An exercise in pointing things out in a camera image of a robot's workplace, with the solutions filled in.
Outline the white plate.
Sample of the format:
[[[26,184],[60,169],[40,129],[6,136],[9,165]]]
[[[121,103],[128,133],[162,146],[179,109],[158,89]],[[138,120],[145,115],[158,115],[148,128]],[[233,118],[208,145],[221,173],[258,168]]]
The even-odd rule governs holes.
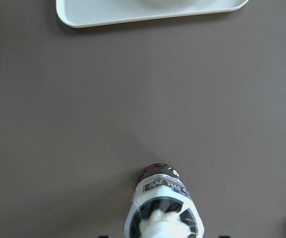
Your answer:
[[[139,2],[152,7],[174,7],[189,5],[192,0],[140,0]]]

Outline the white serving tray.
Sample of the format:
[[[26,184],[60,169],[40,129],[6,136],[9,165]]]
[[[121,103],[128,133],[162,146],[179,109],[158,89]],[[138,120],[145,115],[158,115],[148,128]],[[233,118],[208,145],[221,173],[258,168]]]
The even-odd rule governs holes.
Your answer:
[[[189,5],[152,7],[139,0],[57,0],[59,19],[73,28],[103,26],[181,16],[231,12],[246,0],[193,0]]]

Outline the tea bottle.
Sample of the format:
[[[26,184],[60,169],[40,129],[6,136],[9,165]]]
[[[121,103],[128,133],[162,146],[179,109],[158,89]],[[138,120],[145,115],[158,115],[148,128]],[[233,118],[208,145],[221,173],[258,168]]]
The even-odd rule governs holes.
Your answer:
[[[201,238],[203,222],[178,172],[147,166],[138,177],[124,224],[127,238]]]

